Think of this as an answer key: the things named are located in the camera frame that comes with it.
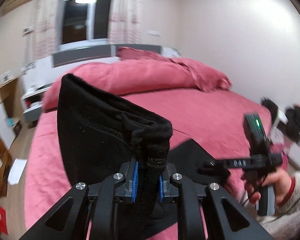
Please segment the person right forearm white sleeve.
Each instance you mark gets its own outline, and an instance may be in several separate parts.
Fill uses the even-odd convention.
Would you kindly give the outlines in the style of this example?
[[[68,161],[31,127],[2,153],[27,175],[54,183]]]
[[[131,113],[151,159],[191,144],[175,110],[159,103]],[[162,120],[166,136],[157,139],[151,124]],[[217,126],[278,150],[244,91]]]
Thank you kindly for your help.
[[[261,198],[256,187],[274,185],[275,214],[258,216],[254,206]],[[296,239],[300,236],[300,172],[290,176],[281,168],[258,182],[245,182],[244,204],[249,214],[273,237],[273,239]]]

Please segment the person right hand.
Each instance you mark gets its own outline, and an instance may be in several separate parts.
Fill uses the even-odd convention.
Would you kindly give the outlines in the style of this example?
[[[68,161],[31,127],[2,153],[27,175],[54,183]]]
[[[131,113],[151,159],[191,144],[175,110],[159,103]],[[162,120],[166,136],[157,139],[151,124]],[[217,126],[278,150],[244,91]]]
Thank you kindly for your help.
[[[266,177],[255,182],[247,181],[244,188],[248,194],[249,203],[255,205],[261,199],[261,193],[258,191],[258,188],[270,184],[274,187],[275,204],[283,206],[294,191],[295,180],[286,170],[278,168],[275,172],[269,173]]]

